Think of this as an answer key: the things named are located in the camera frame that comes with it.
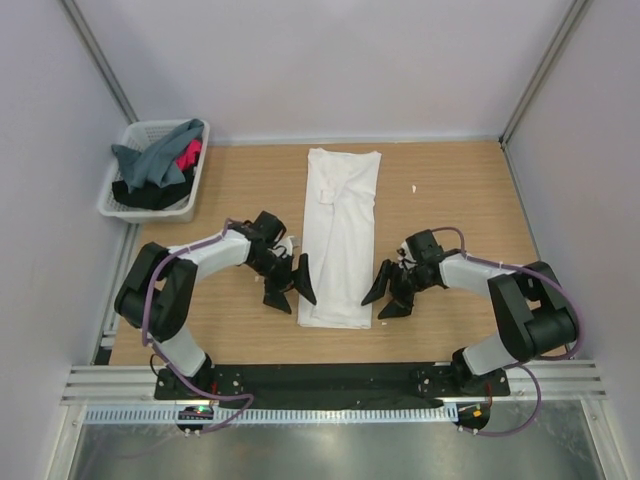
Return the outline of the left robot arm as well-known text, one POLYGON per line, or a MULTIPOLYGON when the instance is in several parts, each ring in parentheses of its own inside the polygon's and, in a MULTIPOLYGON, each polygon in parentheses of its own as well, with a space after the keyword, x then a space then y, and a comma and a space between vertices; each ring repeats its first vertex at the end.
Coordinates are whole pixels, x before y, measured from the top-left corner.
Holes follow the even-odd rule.
POLYGON ((222 230, 176 247, 145 244, 134 260, 114 302, 114 309, 140 331, 189 399, 212 394, 213 363, 194 340, 187 317, 198 282, 230 267, 246 265, 263 279, 263 303, 290 314, 286 293, 295 290, 317 303, 309 256, 295 254, 296 241, 284 223, 262 211, 253 221, 228 219, 222 230))

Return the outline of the white t shirt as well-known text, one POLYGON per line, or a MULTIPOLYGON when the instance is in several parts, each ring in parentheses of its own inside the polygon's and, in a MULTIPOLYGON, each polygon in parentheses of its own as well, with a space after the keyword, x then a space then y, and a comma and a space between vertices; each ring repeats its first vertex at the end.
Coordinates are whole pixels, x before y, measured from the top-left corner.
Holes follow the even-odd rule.
POLYGON ((369 329, 362 300, 374 280, 374 206, 381 154, 312 148, 303 216, 302 251, 316 303, 302 298, 301 327, 369 329))

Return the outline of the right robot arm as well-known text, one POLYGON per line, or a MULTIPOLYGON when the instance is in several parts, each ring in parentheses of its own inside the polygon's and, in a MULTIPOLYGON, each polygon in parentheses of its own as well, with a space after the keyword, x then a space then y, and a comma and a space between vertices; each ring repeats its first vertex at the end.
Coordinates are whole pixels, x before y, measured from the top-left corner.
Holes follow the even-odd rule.
POLYGON ((452 355, 450 381, 459 394, 472 396, 494 375, 531 360, 555 360, 553 350, 582 342, 581 315, 551 266, 537 261, 512 265, 479 258, 464 245, 445 249, 436 230, 407 237, 394 260, 382 262, 361 303, 384 296, 382 319, 411 315, 418 293, 432 287, 461 289, 490 300, 495 334, 452 355))

